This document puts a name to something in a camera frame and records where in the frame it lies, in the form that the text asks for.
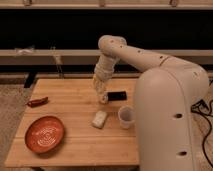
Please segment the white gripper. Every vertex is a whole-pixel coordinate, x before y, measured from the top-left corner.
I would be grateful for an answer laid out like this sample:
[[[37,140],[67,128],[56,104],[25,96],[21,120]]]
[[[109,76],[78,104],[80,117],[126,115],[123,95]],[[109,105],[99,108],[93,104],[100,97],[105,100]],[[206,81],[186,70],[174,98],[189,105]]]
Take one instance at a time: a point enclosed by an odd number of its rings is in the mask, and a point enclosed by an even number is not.
[[[106,83],[100,80],[96,74],[93,75],[93,87],[96,90],[99,102],[107,104],[108,94],[106,93]]]

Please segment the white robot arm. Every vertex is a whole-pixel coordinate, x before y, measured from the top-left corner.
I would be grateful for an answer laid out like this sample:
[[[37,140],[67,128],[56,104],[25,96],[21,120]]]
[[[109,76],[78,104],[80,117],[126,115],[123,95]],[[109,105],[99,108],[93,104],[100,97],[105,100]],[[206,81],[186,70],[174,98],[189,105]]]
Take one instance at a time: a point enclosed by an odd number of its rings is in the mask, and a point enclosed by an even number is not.
[[[129,46],[120,36],[104,35],[94,69],[98,100],[108,101],[106,82],[123,60],[141,72],[133,95],[140,171],[198,171],[191,106],[208,92],[207,72],[171,55]]]

